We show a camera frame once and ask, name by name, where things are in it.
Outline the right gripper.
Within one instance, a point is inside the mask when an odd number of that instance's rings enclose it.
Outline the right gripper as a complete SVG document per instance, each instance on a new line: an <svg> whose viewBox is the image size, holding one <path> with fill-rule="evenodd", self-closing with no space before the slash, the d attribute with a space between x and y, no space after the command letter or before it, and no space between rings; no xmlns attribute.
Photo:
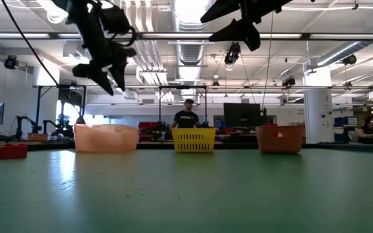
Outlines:
<svg viewBox="0 0 373 233"><path fill-rule="evenodd" d="M261 20L271 12L280 13L282 7L292 0L216 0L214 4L200 18L202 23L207 23L219 17L241 9L243 18ZM211 42L217 41L242 41L250 51L261 46L260 33L252 22L244 19L233 19L229 25L213 33L209 38Z"/></svg>

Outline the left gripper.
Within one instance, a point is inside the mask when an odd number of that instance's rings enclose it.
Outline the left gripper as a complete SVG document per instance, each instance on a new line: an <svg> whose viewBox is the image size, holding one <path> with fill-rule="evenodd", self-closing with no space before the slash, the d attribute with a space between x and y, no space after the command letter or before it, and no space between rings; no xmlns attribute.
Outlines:
<svg viewBox="0 0 373 233"><path fill-rule="evenodd" d="M118 88L125 91L124 73L128 64L127 58L137 53L131 47L123 47L106 38L105 31L112 34L126 34L132 28L123 12L72 12L71 21L76 25L86 48L95 65L112 65L109 68ZM113 96L113 88L107 78L107 73L96 69L91 64L79 63L72 68L72 74L78 78L89 78L99 85L105 92Z"/></svg>

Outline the light peach plastic bin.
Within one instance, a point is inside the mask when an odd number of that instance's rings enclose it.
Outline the light peach plastic bin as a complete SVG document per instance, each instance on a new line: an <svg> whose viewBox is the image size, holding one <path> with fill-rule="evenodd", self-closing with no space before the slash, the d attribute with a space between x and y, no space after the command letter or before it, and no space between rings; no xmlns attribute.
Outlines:
<svg viewBox="0 0 373 233"><path fill-rule="evenodd" d="M137 149L139 129L122 124L76 124L74 143L78 153L124 153Z"/></svg>

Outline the red storage bins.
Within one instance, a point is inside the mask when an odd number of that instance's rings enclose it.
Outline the red storage bins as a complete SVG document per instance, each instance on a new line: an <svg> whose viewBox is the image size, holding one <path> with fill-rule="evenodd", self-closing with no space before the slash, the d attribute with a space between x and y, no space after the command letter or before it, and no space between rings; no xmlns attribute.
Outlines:
<svg viewBox="0 0 373 233"><path fill-rule="evenodd" d="M157 141L160 135L159 125L160 122L139 122L139 143Z"/></svg>

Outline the person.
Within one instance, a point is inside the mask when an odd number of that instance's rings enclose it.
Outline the person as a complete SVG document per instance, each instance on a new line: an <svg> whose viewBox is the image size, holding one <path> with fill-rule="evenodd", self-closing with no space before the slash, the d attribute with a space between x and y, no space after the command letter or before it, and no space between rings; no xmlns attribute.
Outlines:
<svg viewBox="0 0 373 233"><path fill-rule="evenodd" d="M192 111L194 101L192 99L186 99L184 103L184 110L179 111L174 116L170 128L200 128L199 117Z"/></svg>
<svg viewBox="0 0 373 233"><path fill-rule="evenodd" d="M368 116L365 123L358 129L358 142L362 144L373 144L373 116Z"/></svg>

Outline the yellow slotted plastic basket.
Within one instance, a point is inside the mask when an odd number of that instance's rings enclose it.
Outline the yellow slotted plastic basket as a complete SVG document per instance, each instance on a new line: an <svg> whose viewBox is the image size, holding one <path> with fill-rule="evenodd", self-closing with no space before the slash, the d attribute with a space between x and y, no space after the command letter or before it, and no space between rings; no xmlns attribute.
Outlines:
<svg viewBox="0 0 373 233"><path fill-rule="evenodd" d="M212 153L215 136L215 128L172 129L174 149L177 153Z"/></svg>

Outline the white square pillar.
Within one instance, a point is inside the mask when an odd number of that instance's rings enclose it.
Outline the white square pillar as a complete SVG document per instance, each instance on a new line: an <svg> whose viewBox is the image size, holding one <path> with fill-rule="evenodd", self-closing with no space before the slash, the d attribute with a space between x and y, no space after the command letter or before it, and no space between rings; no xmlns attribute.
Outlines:
<svg viewBox="0 0 373 233"><path fill-rule="evenodd" d="M304 116L306 142L333 142L332 86L329 67L304 73Z"/></svg>

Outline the orange plastic bin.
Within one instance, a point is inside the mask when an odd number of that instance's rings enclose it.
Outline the orange plastic bin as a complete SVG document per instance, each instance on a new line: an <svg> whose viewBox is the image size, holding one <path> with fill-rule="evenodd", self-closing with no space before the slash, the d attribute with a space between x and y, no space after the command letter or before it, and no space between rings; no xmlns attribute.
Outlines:
<svg viewBox="0 0 373 233"><path fill-rule="evenodd" d="M283 132L275 138L273 132ZM303 126L266 125L256 127L258 149L262 153L296 154L302 149Z"/></svg>

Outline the green table mat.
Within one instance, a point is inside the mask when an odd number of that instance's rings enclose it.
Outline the green table mat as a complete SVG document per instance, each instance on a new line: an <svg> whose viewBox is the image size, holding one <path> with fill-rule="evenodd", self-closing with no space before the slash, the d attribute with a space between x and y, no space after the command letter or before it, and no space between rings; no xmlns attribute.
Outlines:
<svg viewBox="0 0 373 233"><path fill-rule="evenodd" d="M373 153L35 151L0 161L0 232L373 233Z"/></svg>

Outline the blue storage bins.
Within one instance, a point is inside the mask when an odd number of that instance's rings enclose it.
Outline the blue storage bins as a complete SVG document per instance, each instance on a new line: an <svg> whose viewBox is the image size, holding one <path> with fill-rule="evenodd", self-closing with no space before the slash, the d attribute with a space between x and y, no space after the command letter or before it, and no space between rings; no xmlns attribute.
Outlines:
<svg viewBox="0 0 373 233"><path fill-rule="evenodd" d="M357 142L357 131L360 128L356 116L344 116L334 118L333 132L336 142Z"/></svg>

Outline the ribbed silver ceiling duct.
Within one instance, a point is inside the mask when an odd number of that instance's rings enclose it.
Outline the ribbed silver ceiling duct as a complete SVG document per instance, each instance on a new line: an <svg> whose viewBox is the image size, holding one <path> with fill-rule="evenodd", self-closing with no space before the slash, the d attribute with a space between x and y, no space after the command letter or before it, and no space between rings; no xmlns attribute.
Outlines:
<svg viewBox="0 0 373 233"><path fill-rule="evenodd" d="M204 32L209 28L201 23L201 16L207 11L211 0L172 0L172 19L176 32ZM177 77L183 85L195 85L203 65L205 46L193 41L178 41Z"/></svg>

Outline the black overhead frame beam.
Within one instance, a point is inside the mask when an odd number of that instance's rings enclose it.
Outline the black overhead frame beam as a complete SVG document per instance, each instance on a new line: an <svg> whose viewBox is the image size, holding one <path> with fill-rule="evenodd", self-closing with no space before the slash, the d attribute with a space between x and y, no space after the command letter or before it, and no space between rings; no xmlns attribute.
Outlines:
<svg viewBox="0 0 373 233"><path fill-rule="evenodd" d="M43 40L79 40L78 33L60 32L26 32L26 38ZM138 38L142 40L183 40L183 41L207 41L211 36L205 32L140 32ZM17 40L22 36L18 32L0 32L0 39ZM318 33L261 33L260 39L274 41L373 41L373 33L363 34L318 34Z"/></svg>

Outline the silver round ceiling duct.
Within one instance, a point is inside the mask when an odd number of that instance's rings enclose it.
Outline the silver round ceiling duct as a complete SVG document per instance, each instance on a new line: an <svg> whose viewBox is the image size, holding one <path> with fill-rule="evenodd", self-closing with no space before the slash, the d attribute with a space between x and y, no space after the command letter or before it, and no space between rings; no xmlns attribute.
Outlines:
<svg viewBox="0 0 373 233"><path fill-rule="evenodd" d="M373 26L368 28L365 32L373 33ZM327 54L312 60L311 64L307 66L307 69L316 69L319 67L329 66L332 63L340 61L371 44L373 44L373 41L348 41L334 50L331 50Z"/></svg>

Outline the black aluminium table frame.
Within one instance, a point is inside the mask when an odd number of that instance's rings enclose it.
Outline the black aluminium table frame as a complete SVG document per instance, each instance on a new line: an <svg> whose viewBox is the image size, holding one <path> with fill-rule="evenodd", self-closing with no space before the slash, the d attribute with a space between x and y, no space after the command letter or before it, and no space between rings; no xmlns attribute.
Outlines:
<svg viewBox="0 0 373 233"><path fill-rule="evenodd" d="M37 142L26 143L29 151L44 151L44 150L73 150L75 145L73 142ZM171 143L151 142L137 145L138 150L170 150L174 149ZM255 150L258 149L257 144L215 144L215 150ZM373 153L373 144L340 144L340 143L320 143L320 144L303 144L302 149L326 149L326 150L344 150L344 151L360 151Z"/></svg>

